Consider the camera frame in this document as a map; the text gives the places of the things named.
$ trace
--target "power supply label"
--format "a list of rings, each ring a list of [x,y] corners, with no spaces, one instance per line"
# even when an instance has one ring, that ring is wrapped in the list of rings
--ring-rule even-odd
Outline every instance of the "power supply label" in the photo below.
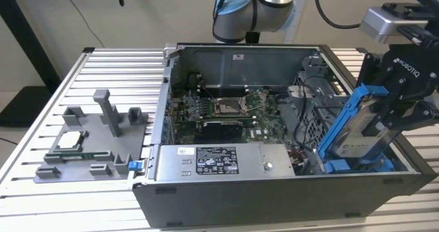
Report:
[[[238,174],[234,147],[197,147],[197,174]]]

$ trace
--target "blue latch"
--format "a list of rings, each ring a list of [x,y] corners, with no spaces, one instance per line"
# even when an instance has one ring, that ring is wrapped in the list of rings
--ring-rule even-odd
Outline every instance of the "blue latch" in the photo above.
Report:
[[[141,171],[142,170],[142,161],[130,161],[127,163],[127,170],[129,171]]]
[[[349,171],[349,165],[344,159],[329,160],[324,163],[324,168],[329,174]]]

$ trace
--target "white wall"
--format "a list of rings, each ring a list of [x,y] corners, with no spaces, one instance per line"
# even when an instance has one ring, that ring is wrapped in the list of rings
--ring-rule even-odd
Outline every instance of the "white wall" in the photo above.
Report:
[[[83,47],[98,47],[67,0],[17,0],[53,65],[62,74]],[[105,47],[162,47],[166,42],[212,42],[213,0],[73,0]],[[281,43],[284,33],[265,33]]]
[[[370,6],[385,2],[414,2],[414,0],[320,0],[322,11],[332,22],[340,25],[360,23]],[[338,30],[322,21],[313,0],[306,0],[293,43],[328,44],[330,47],[364,47],[368,51],[384,52],[386,45],[373,40],[360,29]]]
[[[213,0],[73,0],[105,47],[162,47],[166,42],[212,42]],[[338,24],[360,22],[369,6],[412,0],[321,0]],[[98,42],[67,0],[17,0],[51,63],[66,74],[83,47]],[[262,33],[261,43],[282,43],[284,33]],[[384,51],[358,29],[337,30],[321,20],[313,0],[305,1],[293,43],[365,47]]]
[[[0,92],[42,85],[31,63],[0,17]]]

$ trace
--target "black cable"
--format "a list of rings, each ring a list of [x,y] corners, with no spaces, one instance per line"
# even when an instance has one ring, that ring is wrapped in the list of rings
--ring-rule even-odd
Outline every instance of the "black cable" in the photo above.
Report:
[[[288,104],[288,102],[280,102],[278,100],[288,98],[289,94],[288,93],[280,93],[274,96],[274,103],[276,104]]]
[[[214,6],[213,6],[213,24],[212,24],[212,36],[214,37],[214,31],[213,31],[213,28],[214,28],[214,23],[216,23],[216,19],[217,19],[217,14],[218,14],[218,10],[221,9],[222,5],[224,5],[224,1],[225,0],[218,0],[217,4],[216,4],[216,1],[214,0]]]
[[[338,25],[336,23],[333,23],[328,17],[325,16],[322,9],[321,9],[321,5],[320,5],[320,0],[314,0],[314,7],[316,10],[318,11],[320,17],[322,18],[324,22],[326,22],[326,24],[329,26],[332,26],[336,29],[354,29],[358,28],[360,24],[354,24],[354,25]]]
[[[5,139],[5,138],[0,138],[0,140],[5,141],[5,142],[7,142],[7,143],[10,143],[10,144],[13,144],[13,145],[17,145],[17,144],[18,144],[18,143],[15,143],[15,142],[13,142],[13,141]]]
[[[318,75],[310,75],[310,76],[308,76],[304,80],[302,80],[302,85],[305,86],[305,87],[308,87],[310,90],[313,90],[314,92],[316,92],[316,89],[313,88],[313,87],[310,87],[309,85],[306,85],[305,84],[305,81],[309,79],[309,78],[318,78],[318,79],[322,79],[326,83],[328,83],[328,85],[330,86],[330,82],[329,82],[329,80],[326,80],[322,76],[318,76]],[[333,117],[336,117],[336,113],[334,112],[332,112],[330,111],[330,108],[342,108],[341,106],[316,106],[314,107],[316,109],[325,109],[325,111],[333,116]]]
[[[85,19],[83,15],[82,15],[81,11],[78,10],[78,8],[77,8],[74,2],[73,2],[71,0],[69,0],[69,2],[70,2],[70,4],[73,5],[73,7],[75,8],[75,11],[77,11],[77,13],[79,14],[79,16],[81,16],[81,18],[82,18],[82,20],[83,20],[83,23],[85,23],[85,25],[86,25],[86,28],[87,28],[89,32],[93,34],[93,36],[94,36],[94,38],[97,39],[98,43],[101,44],[102,48],[105,48],[105,46],[103,46],[103,44],[102,44],[102,41],[98,39],[97,35],[94,34],[94,32],[91,31],[91,29],[89,28],[89,25],[87,25],[86,19]]]
[[[305,129],[304,129],[302,141],[301,141],[301,144],[304,144],[304,145],[309,144],[309,143],[314,140],[314,138],[312,138],[310,140],[308,140],[308,142],[304,141],[304,140],[306,139],[308,129],[309,129],[309,125],[310,125],[310,121],[312,121],[312,120],[316,120],[316,118],[310,118],[310,119],[308,120],[308,125],[306,125],[306,127],[305,127]]]
[[[213,1],[213,11],[212,11],[212,19],[213,19],[213,22],[214,22],[214,14],[216,14],[216,1]]]
[[[304,119],[304,113],[306,110],[306,93],[304,92],[304,85],[301,85],[301,90],[302,90],[302,103],[301,103],[301,111],[300,111],[300,116],[298,116],[298,121],[293,130],[293,140],[296,142],[296,144],[298,145],[300,148],[302,148],[304,150],[306,150],[308,152],[312,152],[312,149],[309,147],[306,147],[298,140],[297,140],[297,130],[300,127],[300,124],[302,122]]]

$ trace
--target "robotiq logo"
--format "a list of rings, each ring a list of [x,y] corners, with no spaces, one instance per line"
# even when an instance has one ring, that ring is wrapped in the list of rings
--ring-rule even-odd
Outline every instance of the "robotiq logo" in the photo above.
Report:
[[[401,64],[401,66],[406,69],[406,71],[417,78],[420,75],[420,72],[406,63],[404,62],[401,59],[396,58],[393,59],[394,63]]]

